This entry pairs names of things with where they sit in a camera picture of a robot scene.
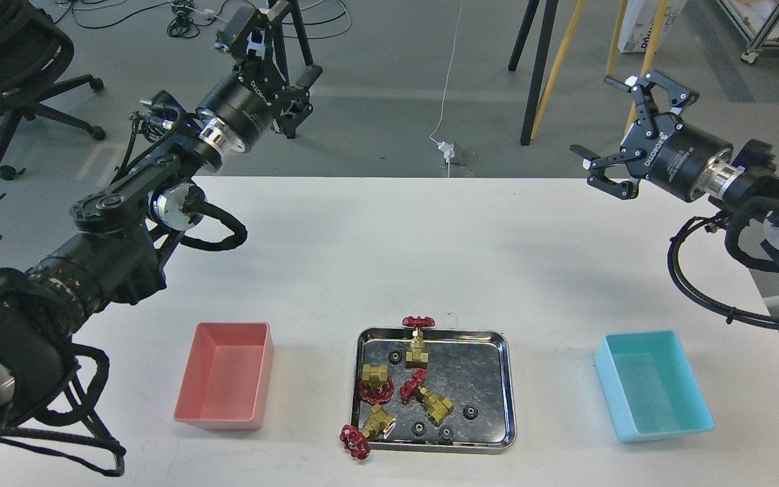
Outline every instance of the tripod leg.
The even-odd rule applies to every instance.
[[[308,36],[306,34],[306,25],[302,22],[302,12],[300,12],[300,3],[297,0],[290,0],[293,9],[290,11],[290,15],[293,16],[293,27],[296,28],[296,38],[300,41],[300,49],[302,49],[302,59],[306,66],[314,64],[312,58],[312,48],[308,46]]]
[[[606,75],[611,76],[615,70],[615,56],[618,55],[618,38],[621,36],[621,25],[624,14],[627,13],[627,0],[621,0],[618,7],[618,19],[615,20],[615,30],[612,32],[612,43],[609,44],[609,61],[606,61]]]
[[[543,98],[540,100],[537,116],[534,118],[534,126],[531,129],[532,141],[535,137],[537,137],[537,132],[540,129],[540,123],[543,121],[543,113],[546,111],[546,105],[549,104],[551,91],[554,89],[554,83],[557,81],[557,75],[559,75],[561,67],[563,66],[563,58],[567,57],[567,49],[569,49],[569,43],[573,40],[575,27],[579,24],[579,18],[582,16],[582,10],[585,9],[585,2],[587,2],[587,0],[575,0],[575,9],[573,9],[573,15],[569,18],[567,31],[565,34],[563,34],[561,46],[557,49],[557,54],[554,55],[554,62],[552,64],[551,71],[549,72],[549,79],[546,81],[546,87],[543,90]]]
[[[277,0],[269,0],[270,9],[278,3]],[[278,28],[273,29],[273,49],[275,50],[275,64],[279,67],[279,72],[284,78],[284,83],[290,84],[290,74],[287,73],[287,52],[284,47],[284,24],[279,24]]]
[[[522,18],[522,26],[519,27],[519,34],[516,36],[516,45],[510,55],[510,64],[506,67],[510,71],[516,71],[516,67],[519,67],[519,58],[522,56],[522,49],[525,49],[525,42],[528,40],[528,33],[531,32],[531,24],[534,22],[534,16],[537,15],[539,4],[540,0],[528,0],[525,16]]]
[[[655,53],[659,47],[659,37],[663,32],[663,22],[665,21],[665,10],[669,6],[669,0],[659,0],[657,4],[657,13],[655,13],[655,24],[651,27],[651,39],[648,40],[648,47],[645,47],[645,59],[642,60],[640,77],[644,76],[648,69],[655,63]],[[627,126],[624,133],[630,130],[631,124],[636,121],[636,104],[630,103],[630,116],[627,117]]]
[[[534,72],[531,75],[531,89],[528,91],[528,103],[525,107],[525,120],[522,121],[522,145],[531,145],[531,131],[534,129],[534,116],[537,115],[537,104],[540,89],[543,87],[543,74],[546,70],[546,56],[549,55],[551,31],[554,27],[554,13],[557,11],[557,0],[546,0],[543,12],[543,27],[540,28],[540,40],[537,43],[537,59],[534,61]]]

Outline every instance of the stainless steel tray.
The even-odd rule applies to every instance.
[[[396,417],[396,427],[386,436],[369,440],[373,450],[452,451],[452,453],[501,453],[516,440],[516,416],[510,380],[510,355],[500,333],[488,330],[424,329],[429,349],[429,375],[423,383],[429,391],[452,401],[454,410],[438,428],[426,418],[423,405],[416,400],[402,403],[399,390],[415,369],[404,367],[404,352],[412,336],[411,329],[374,327],[360,333],[356,343],[356,375],[350,423],[362,427],[371,405],[360,400],[358,382],[362,366],[389,367],[396,391],[383,405]],[[402,353],[398,364],[390,362],[390,353]],[[473,406],[476,418],[466,419],[464,407]],[[414,423],[426,425],[423,435],[414,435]],[[452,440],[439,436],[444,426],[452,428]]]

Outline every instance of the office chair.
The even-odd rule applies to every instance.
[[[56,80],[74,57],[74,43],[43,10],[28,0],[0,0],[0,178],[12,180],[16,169],[2,159],[21,119],[35,115],[87,131],[96,141],[104,129],[84,120],[41,105],[42,101],[75,87],[89,84],[92,90],[104,83],[92,74],[70,80]]]

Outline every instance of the concrete floor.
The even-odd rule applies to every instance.
[[[33,3],[54,18],[64,12],[53,0]],[[238,3],[232,0],[223,17],[230,18]],[[130,0],[76,16],[81,24],[102,25],[152,4]],[[254,151],[231,158],[219,175],[445,177],[442,155],[429,135],[441,116],[457,18],[454,61],[435,138],[455,141],[473,155],[466,169],[451,176],[581,178],[586,172],[568,151],[571,144],[600,154],[618,147],[630,101],[602,82],[618,0],[588,3],[538,138],[529,147],[519,144],[519,133],[539,16],[519,69],[511,73],[506,68],[525,2],[346,4],[350,30],[312,41],[315,61],[325,71],[312,90],[314,114],[298,130],[299,137],[288,141],[266,133]],[[195,5],[218,10],[220,0]],[[572,9],[572,2],[559,4],[553,53]],[[325,0],[304,16],[313,22],[340,11],[336,0]],[[126,147],[127,114],[140,109],[140,98],[166,89],[192,108],[228,73],[232,59],[212,48],[220,22],[183,40],[166,36],[171,18],[170,9],[160,7],[104,30],[78,27],[71,15],[63,18],[60,27],[77,52],[68,74],[90,72],[102,77],[106,88],[93,93],[81,87],[49,105],[100,124],[108,138],[94,142],[46,120],[22,123],[5,163],[26,172],[12,182],[0,180],[0,267],[28,268],[71,236],[68,208],[108,182]],[[344,27],[346,21],[339,19],[310,27],[309,34],[324,36]],[[779,165],[779,53],[763,53],[748,65],[739,59],[745,45],[716,3],[689,0],[659,49],[655,68],[701,93],[683,114],[688,123],[736,147],[751,138],[770,142]],[[297,48],[288,41],[294,76],[302,69]],[[619,55],[615,75],[624,78],[639,65],[641,55]],[[140,141],[137,150],[143,147]],[[646,191],[659,190],[645,185],[639,201],[629,204],[644,204]],[[762,296],[779,295],[777,275],[753,276]]]

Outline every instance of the black robotic arm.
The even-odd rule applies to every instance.
[[[736,309],[704,295],[686,279],[678,259],[681,244],[693,231],[724,229],[726,249],[733,259],[749,269],[779,272],[779,176],[775,175],[771,145],[752,139],[733,158],[732,144],[681,119],[681,111],[699,94],[657,71],[626,83],[606,77],[606,83],[630,93],[638,119],[616,154],[600,157],[581,145],[571,146],[584,159],[588,184],[621,200],[636,198],[643,179],[686,202],[708,194],[720,212],[711,218],[690,219],[671,239],[667,262],[671,278],[684,295],[727,321],[779,329],[779,318]],[[652,96],[655,87],[667,92],[670,111],[659,111]],[[615,181],[607,177],[606,170],[615,166],[625,166],[630,178]],[[753,220],[763,224],[765,240],[760,246],[770,259],[752,258],[738,245]]]
[[[309,64],[296,83],[287,80],[287,60],[273,51],[281,21],[295,3],[277,2],[262,11],[238,10],[216,48],[235,67],[187,113],[169,93],[143,101],[133,114],[126,159],[104,190],[71,207],[77,234],[26,272],[0,269],[0,443],[67,457],[104,475],[124,471],[124,447],[95,413],[108,376],[104,352],[75,344],[72,336],[111,302],[137,304],[164,289],[164,265],[179,244],[199,250],[230,250],[244,243],[245,226],[206,201],[191,180],[201,168],[218,170],[230,152],[248,152],[270,126],[288,138],[311,114],[309,88],[321,67]],[[131,158],[142,132],[152,143]],[[222,241],[186,232],[209,216],[231,231]],[[95,361],[95,377],[84,389],[79,357]],[[64,394],[65,413],[49,409]],[[50,426],[81,422],[92,436],[20,427],[28,419]],[[105,469],[24,438],[57,440],[109,450],[115,466]]]

